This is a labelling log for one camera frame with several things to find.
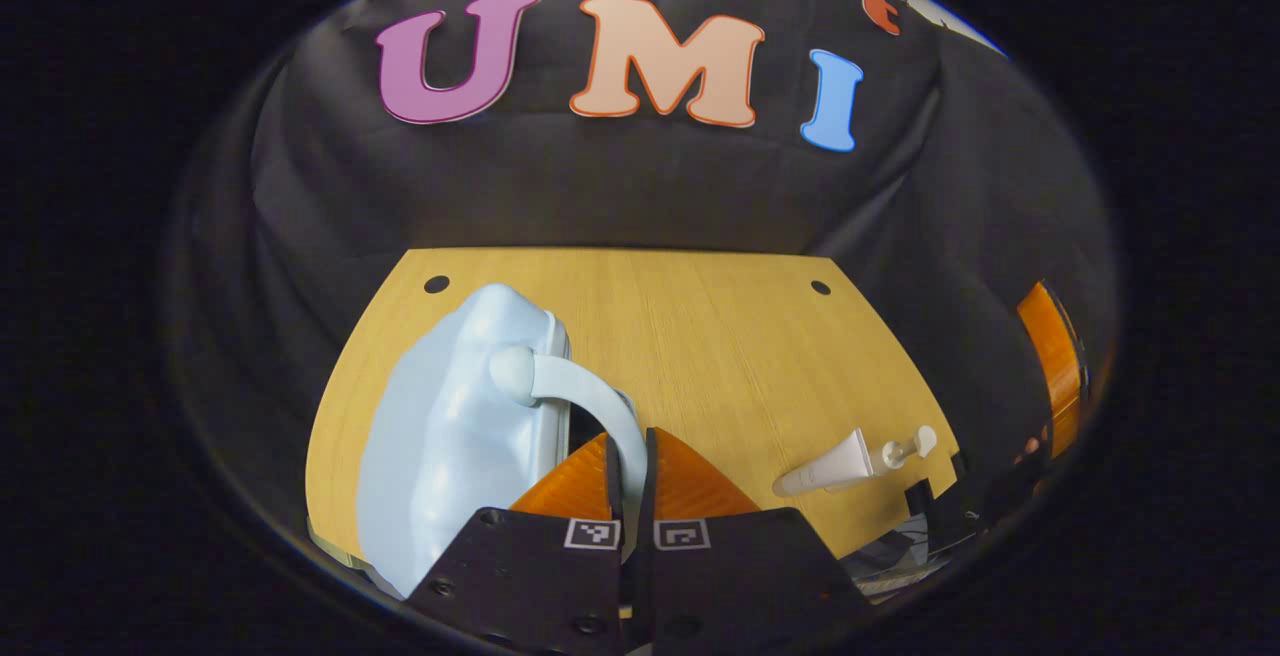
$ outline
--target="peach letter m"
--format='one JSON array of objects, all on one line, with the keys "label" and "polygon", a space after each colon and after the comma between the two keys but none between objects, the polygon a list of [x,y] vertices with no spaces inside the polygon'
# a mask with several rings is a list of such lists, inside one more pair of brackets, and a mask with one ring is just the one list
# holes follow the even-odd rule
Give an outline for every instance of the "peach letter m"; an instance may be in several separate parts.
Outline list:
[{"label": "peach letter m", "polygon": [[581,9],[595,17],[595,46],[586,90],[568,106],[585,117],[626,117],[640,109],[627,91],[635,65],[653,108],[672,113],[701,77],[689,115],[703,123],[746,128],[751,110],[751,59],[764,31],[727,15],[708,18],[681,44],[658,9],[645,0],[585,0]]}]

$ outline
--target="black cloth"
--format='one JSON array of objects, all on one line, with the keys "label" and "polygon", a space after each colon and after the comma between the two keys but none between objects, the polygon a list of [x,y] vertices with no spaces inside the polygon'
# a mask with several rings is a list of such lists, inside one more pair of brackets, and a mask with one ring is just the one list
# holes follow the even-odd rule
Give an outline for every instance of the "black cloth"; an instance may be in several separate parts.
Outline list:
[{"label": "black cloth", "polygon": [[[1048,278],[1092,369],[1116,328],[1106,210],[1080,149],[1005,55],[900,0],[890,36],[860,0],[650,0],[678,38],[728,14],[765,31],[754,127],[684,105],[588,119],[594,19],[525,12],[504,96],[415,126],[385,111],[378,33],[444,10],[429,83],[472,65],[474,0],[353,0],[238,94],[184,174],[166,261],[166,346],[183,409],[242,496],[306,533],[311,422],[360,314],[407,249],[589,245],[831,256],[915,361],[974,473],[1007,468],[1050,416],[1015,313]],[[800,136],[818,72],[847,58],[850,154]],[[691,87],[685,101],[696,94]],[[851,348],[858,334],[849,334]]]}]

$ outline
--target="letter i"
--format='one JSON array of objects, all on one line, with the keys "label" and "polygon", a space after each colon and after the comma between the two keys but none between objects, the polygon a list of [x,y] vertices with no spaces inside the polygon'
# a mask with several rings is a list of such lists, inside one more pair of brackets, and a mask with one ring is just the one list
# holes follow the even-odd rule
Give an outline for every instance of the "letter i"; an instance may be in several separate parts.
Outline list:
[{"label": "letter i", "polygon": [[863,69],[822,49],[809,51],[809,58],[818,67],[818,99],[800,136],[819,149],[852,151],[854,90],[863,79]]}]

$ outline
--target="screw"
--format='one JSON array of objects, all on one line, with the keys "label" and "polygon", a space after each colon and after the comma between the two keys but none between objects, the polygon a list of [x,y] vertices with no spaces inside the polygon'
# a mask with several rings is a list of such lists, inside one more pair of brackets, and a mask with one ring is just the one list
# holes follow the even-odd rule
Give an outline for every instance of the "screw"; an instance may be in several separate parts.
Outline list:
[{"label": "screw", "polygon": [[595,619],[595,616],[580,616],[573,619],[573,628],[579,633],[585,633],[586,636],[596,634],[604,632],[604,621]]}]

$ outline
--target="table surface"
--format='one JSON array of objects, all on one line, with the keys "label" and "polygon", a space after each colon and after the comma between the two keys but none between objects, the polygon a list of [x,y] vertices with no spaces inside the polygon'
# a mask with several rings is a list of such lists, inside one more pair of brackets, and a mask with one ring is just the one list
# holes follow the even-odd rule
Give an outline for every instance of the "table surface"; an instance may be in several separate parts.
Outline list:
[{"label": "table surface", "polygon": [[[424,284],[447,275],[449,286]],[[819,293],[812,282],[831,290]],[[626,391],[641,428],[692,446],[762,509],[795,506],[837,556],[908,516],[922,478],[955,483],[959,451],[942,410],[888,327],[826,258],[613,249],[425,249],[404,254],[329,378],[307,451],[311,527],[364,559],[360,460],[399,357],[485,283],[556,314],[573,360]],[[836,493],[773,496],[773,479],[861,428],[868,447],[938,434],[928,457]],[[507,507],[508,504],[493,504]]]}]

